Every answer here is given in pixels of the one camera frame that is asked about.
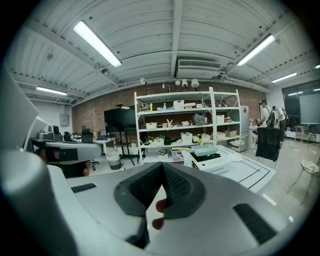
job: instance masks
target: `brick wall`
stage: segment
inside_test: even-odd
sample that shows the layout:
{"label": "brick wall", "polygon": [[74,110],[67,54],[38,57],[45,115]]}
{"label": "brick wall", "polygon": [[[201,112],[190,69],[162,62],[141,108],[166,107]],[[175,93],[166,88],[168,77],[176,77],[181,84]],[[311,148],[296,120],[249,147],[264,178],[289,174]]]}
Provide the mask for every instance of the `brick wall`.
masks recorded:
{"label": "brick wall", "polygon": [[[215,92],[235,93],[236,89],[238,89],[240,104],[243,106],[249,107],[249,118],[250,119],[260,118],[259,102],[263,99],[266,99],[265,93],[252,90],[249,88],[236,86],[236,85],[229,85],[225,83],[212,83],[212,84],[205,83],[200,85],[199,91],[208,91],[209,86],[213,87],[213,90]],[[194,89],[191,88],[190,86],[187,87],[187,91],[191,91],[191,90],[194,91]],[[178,87],[172,84],[171,92],[177,92],[177,91],[178,91]],[[129,89],[123,89],[121,91],[117,91],[114,93],[106,94],[106,95],[94,98],[92,100],[86,101],[82,104],[79,104],[72,108],[73,132],[80,133],[81,125],[85,125],[86,128],[89,128],[91,132],[98,132],[100,130],[104,130],[105,129],[104,111],[116,109],[117,108],[116,105],[118,104],[123,104],[125,106],[133,106],[134,92],[137,92],[138,96],[142,96],[145,94],[147,95],[162,94],[162,93],[165,93],[166,91],[162,89],[162,84],[151,84],[151,85],[147,85],[146,87],[137,86]],[[235,103],[235,99],[233,98],[236,98],[236,97],[232,97],[230,98],[230,100],[228,100],[227,102],[228,106],[233,107]],[[167,103],[167,107],[170,107],[171,105],[172,105],[171,102]],[[179,120],[178,116],[180,115],[176,114],[172,116],[166,116],[165,120],[167,118],[171,118],[171,119],[174,119],[174,121],[177,121]],[[183,118],[184,120],[190,119],[190,117],[187,118],[186,116],[180,116],[180,117]],[[152,117],[149,117],[149,118],[150,119],[146,119],[146,122],[154,122]],[[136,132],[135,131],[129,132],[128,139],[130,142],[136,142],[137,141]]]}

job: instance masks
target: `backpack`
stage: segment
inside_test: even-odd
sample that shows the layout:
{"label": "backpack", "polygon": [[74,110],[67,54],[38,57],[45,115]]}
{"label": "backpack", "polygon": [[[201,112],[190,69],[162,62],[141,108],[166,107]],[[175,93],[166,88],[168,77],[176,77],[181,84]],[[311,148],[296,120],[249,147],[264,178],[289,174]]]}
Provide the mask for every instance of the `backpack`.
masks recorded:
{"label": "backpack", "polygon": [[269,111],[269,117],[268,120],[266,121],[266,125],[270,128],[275,127],[275,122],[276,122],[276,118],[275,118],[275,113],[273,111],[270,112],[269,108],[266,108]]}

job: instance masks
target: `computer monitor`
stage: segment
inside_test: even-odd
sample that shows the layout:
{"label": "computer monitor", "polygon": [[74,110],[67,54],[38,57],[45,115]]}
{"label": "computer monitor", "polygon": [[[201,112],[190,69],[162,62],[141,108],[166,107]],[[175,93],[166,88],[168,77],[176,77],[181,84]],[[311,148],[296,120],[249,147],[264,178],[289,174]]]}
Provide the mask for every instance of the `computer monitor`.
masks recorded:
{"label": "computer monitor", "polygon": [[100,136],[107,136],[106,130],[100,130]]}

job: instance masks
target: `cardboard box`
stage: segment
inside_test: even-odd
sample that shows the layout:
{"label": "cardboard box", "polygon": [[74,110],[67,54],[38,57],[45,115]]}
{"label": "cardboard box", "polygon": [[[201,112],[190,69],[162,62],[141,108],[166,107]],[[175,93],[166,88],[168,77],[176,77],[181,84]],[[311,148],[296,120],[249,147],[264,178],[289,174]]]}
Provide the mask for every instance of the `cardboard box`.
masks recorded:
{"label": "cardboard box", "polygon": [[237,136],[236,130],[225,130],[224,131],[226,137],[235,137]]}

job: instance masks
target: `bottle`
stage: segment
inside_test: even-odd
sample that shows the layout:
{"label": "bottle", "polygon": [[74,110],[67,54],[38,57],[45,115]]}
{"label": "bottle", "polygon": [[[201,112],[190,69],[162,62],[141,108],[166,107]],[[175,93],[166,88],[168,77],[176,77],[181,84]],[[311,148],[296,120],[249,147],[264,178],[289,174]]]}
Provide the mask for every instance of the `bottle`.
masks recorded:
{"label": "bottle", "polygon": [[202,142],[202,135],[201,135],[201,134],[199,134],[198,145],[203,145],[203,142]]}

